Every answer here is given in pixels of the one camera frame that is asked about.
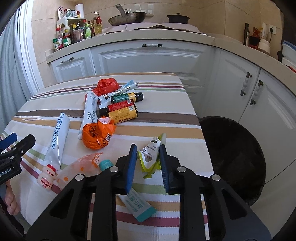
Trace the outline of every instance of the drawer handle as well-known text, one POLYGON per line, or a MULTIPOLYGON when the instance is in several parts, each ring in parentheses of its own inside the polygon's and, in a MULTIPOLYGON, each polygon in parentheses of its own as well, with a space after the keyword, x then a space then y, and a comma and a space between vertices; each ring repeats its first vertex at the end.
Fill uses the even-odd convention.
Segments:
POLYGON ((74 57, 69 58, 69 59, 67 59, 67 60, 63 60, 63 61, 61 61, 61 64, 66 63, 66 62, 68 62, 68 61, 71 61, 71 60, 73 60, 73 59, 74 59, 74 57))
POLYGON ((261 80, 259 80, 259 82, 258 82, 258 84, 255 87, 255 90, 253 92, 253 96, 252 96, 250 105, 256 104, 256 99, 257 99, 257 96, 259 94, 260 87, 263 86, 263 85, 264 85, 264 83, 261 80))
POLYGON ((248 72, 246 79, 244 80, 244 83, 242 84, 242 90, 241 90, 240 96, 246 95, 245 89, 248 86, 249 78, 252 78, 252 75, 248 72))
POLYGON ((142 44, 142 47, 162 47, 162 44, 142 44))

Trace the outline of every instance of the frying pan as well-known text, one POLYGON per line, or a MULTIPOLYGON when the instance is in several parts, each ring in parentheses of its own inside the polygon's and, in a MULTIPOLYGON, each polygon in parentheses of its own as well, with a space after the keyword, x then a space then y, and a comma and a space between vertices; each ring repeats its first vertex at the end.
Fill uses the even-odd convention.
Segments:
POLYGON ((112 17, 108 20, 108 22, 112 26, 118 26, 118 25, 123 25, 123 24, 128 24, 128 23, 141 23, 144 21, 144 19, 146 17, 145 12, 125 13, 120 4, 117 4, 115 7, 118 9, 118 11, 121 13, 121 15, 117 15, 117 16, 112 17))

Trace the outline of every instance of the silver screw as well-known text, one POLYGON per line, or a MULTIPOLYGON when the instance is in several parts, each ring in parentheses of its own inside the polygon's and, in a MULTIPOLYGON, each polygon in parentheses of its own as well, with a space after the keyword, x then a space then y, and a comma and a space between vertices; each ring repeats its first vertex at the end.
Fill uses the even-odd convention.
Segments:
POLYGON ((219 175, 217 175, 217 174, 214 174, 214 175, 212 176, 212 179, 213 179, 214 181, 220 181, 220 180, 221 180, 221 177, 220 177, 219 175))
POLYGON ((109 171, 110 172, 117 172, 118 171, 118 167, 112 166, 112 167, 110 167, 109 171))
POLYGON ((178 167, 177 171, 178 172, 186 172, 186 168, 185 167, 178 167))
POLYGON ((75 180, 76 181, 82 181, 84 179, 84 176, 82 175, 82 174, 78 174, 78 175, 76 175, 76 177, 75 177, 75 180))

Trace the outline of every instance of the qr code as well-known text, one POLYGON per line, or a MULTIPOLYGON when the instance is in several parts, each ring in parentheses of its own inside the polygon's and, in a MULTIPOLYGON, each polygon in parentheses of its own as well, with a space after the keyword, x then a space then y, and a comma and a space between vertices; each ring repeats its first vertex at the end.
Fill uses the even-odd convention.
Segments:
POLYGON ((110 139, 111 139, 111 135, 108 133, 108 135, 106 136, 106 140, 110 141, 110 139))

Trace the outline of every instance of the curtain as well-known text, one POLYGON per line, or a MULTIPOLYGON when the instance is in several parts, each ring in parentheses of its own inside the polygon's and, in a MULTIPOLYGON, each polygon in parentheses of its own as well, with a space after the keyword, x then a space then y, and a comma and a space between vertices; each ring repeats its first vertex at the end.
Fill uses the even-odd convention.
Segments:
POLYGON ((31 98, 21 60, 17 54, 15 35, 18 11, 10 19, 0 36, 0 133, 31 98))

